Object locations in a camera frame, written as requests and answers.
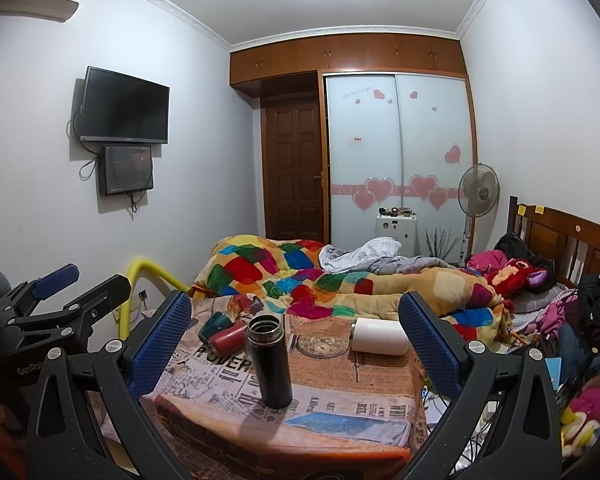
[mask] colorful blanket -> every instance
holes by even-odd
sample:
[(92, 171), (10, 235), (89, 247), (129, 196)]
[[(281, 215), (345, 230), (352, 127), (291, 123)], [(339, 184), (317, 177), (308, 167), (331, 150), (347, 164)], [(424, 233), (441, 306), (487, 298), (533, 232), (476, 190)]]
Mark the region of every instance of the colorful blanket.
[(275, 241), (253, 235), (224, 238), (197, 276), (194, 297), (254, 294), (280, 314), (397, 320), (400, 297), (419, 292), (440, 317), (455, 312), (448, 320), (463, 336), (475, 333), (487, 344), (496, 336), (508, 338), (510, 320), (502, 298), (481, 276), (442, 267), (416, 274), (325, 274), (318, 263), (321, 248), (320, 242), (311, 240)]

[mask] sticker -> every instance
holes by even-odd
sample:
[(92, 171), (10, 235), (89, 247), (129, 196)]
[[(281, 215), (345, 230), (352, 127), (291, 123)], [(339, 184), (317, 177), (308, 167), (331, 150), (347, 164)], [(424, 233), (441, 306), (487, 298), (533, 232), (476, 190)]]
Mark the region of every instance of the sticker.
[(347, 137), (347, 146), (350, 148), (362, 148), (362, 136)]

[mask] red stuffed toy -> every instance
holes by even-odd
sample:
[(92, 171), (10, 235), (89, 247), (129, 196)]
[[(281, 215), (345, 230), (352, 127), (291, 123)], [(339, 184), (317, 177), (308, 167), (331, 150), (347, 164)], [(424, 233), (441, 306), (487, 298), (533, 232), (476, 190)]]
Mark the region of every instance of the red stuffed toy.
[(500, 270), (485, 276), (493, 290), (503, 298), (512, 298), (523, 287), (538, 286), (546, 279), (545, 269), (536, 269), (526, 260), (511, 259)]

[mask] white cylinder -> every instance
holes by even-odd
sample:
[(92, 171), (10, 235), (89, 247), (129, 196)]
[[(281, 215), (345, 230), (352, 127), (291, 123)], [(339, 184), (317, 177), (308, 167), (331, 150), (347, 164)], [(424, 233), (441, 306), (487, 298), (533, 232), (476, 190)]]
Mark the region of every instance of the white cylinder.
[(403, 355), (409, 349), (409, 339), (400, 322), (359, 317), (351, 325), (351, 349), (371, 354)]

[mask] plaid pillow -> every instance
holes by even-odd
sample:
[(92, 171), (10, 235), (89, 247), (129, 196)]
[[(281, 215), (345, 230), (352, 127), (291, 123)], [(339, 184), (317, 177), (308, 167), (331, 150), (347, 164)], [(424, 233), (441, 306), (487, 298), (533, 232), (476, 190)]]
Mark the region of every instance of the plaid pillow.
[(541, 310), (565, 290), (568, 290), (566, 286), (556, 283), (552, 288), (544, 292), (521, 292), (514, 298), (511, 298), (514, 306), (513, 312), (514, 314), (526, 314)]

